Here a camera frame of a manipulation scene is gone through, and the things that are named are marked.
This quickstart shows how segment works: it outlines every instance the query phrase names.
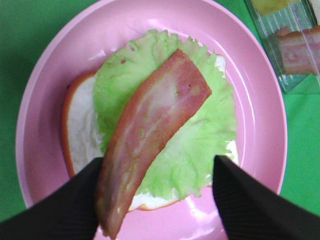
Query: green tablecloth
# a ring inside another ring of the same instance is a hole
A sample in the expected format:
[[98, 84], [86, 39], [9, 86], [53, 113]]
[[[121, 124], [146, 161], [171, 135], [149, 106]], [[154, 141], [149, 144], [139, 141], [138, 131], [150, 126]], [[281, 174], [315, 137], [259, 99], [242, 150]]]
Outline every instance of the green tablecloth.
[[[15, 132], [28, 78], [58, 31], [94, 2], [0, 0], [0, 221], [26, 208], [17, 177]], [[217, 2], [257, 36], [243, 0]], [[281, 195], [320, 215], [320, 95], [283, 95], [283, 98], [288, 155]]]

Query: clear plastic container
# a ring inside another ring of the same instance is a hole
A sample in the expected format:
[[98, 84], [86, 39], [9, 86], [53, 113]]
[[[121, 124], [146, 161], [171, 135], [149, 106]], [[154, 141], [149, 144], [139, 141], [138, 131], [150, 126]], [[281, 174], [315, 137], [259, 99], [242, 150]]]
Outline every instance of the clear plastic container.
[[320, 26], [309, 1], [245, 1], [283, 91], [320, 94]]

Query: bacon strip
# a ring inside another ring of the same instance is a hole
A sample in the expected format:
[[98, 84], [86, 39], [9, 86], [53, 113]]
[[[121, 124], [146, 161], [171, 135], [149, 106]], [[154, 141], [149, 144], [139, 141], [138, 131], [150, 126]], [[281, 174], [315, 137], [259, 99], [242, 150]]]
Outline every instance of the bacon strip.
[[[320, 26], [303, 30], [306, 41], [309, 44], [311, 54], [318, 68], [320, 68]], [[276, 39], [281, 52], [285, 72], [291, 74], [317, 74], [306, 41], [302, 32], [287, 32], [287, 29], [280, 30]]]
[[210, 95], [179, 49], [139, 86], [117, 123], [97, 184], [96, 212], [105, 236], [116, 238], [149, 166]]

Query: green lettuce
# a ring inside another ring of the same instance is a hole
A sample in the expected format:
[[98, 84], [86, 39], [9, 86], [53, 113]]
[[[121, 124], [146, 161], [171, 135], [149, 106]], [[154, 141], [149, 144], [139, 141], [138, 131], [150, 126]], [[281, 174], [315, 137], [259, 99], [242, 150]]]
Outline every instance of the green lettuce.
[[236, 139], [234, 89], [217, 66], [215, 53], [189, 37], [185, 42], [168, 31], [149, 30], [138, 40], [109, 57], [97, 72], [93, 90], [98, 132], [103, 135], [104, 153], [126, 103], [138, 86], [176, 50], [187, 54], [212, 90], [197, 113], [167, 142], [149, 167], [136, 194], [151, 193], [179, 200], [190, 194], [199, 197], [201, 188], [212, 183], [213, 157], [224, 155]]

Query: bread slice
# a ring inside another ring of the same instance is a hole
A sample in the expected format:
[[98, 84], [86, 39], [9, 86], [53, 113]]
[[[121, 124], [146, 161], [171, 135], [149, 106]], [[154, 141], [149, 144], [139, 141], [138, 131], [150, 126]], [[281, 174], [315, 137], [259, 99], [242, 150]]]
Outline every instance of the bread slice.
[[[222, 55], [217, 55], [215, 66], [225, 74], [226, 61]], [[104, 155], [100, 148], [103, 136], [98, 133], [97, 114], [94, 111], [95, 82], [95, 73], [81, 75], [69, 86], [64, 99], [61, 116], [61, 143], [70, 177], [77, 174], [92, 159]], [[231, 151], [229, 157], [237, 163], [236, 143], [231, 141], [227, 149]], [[150, 193], [140, 193], [133, 197], [129, 211], [134, 209], [155, 210], [178, 200], [178, 194], [174, 189], [172, 189], [172, 197], [169, 200], [154, 197]]]

